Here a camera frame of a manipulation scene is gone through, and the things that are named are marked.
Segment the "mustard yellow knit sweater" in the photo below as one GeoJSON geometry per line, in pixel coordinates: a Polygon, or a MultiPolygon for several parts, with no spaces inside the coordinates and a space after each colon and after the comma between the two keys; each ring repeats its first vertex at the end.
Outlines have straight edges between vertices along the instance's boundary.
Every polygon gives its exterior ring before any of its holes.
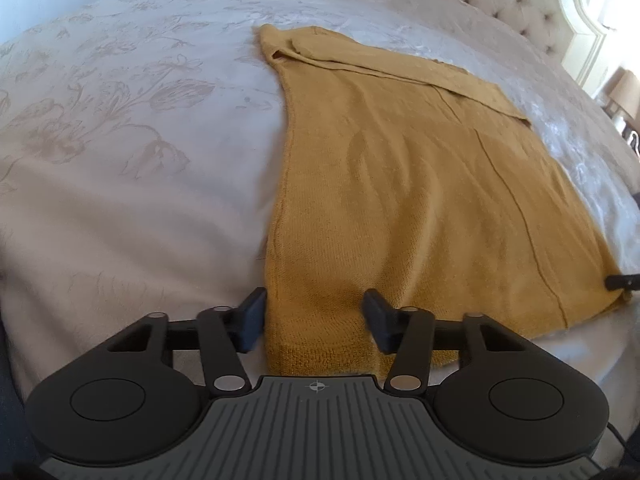
{"type": "Polygon", "coordinates": [[[321,27],[258,35],[288,112],[265,260],[272,374],[384,376],[369,288],[530,339],[626,301],[605,287],[618,265],[600,228],[498,86],[321,27]]]}

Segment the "beige bedside lamp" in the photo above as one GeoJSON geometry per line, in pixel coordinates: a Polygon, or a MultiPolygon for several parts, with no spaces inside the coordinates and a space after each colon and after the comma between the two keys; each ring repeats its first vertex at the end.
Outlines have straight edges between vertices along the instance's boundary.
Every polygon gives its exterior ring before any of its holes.
{"type": "Polygon", "coordinates": [[[606,102],[604,111],[614,122],[623,118],[622,137],[628,140],[633,131],[639,131],[639,78],[626,68],[619,67],[603,86],[606,102]]]}

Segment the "white floral bedspread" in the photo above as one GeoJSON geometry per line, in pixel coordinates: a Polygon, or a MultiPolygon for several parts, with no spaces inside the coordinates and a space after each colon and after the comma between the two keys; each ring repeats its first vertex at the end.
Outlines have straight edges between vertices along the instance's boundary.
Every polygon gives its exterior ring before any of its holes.
{"type": "Polygon", "coordinates": [[[461,66],[533,122],[639,267],[639,166],[559,64],[460,0],[100,0],[1,48],[1,316],[18,393],[150,311],[262,284],[284,102],[259,26],[461,66]]]}

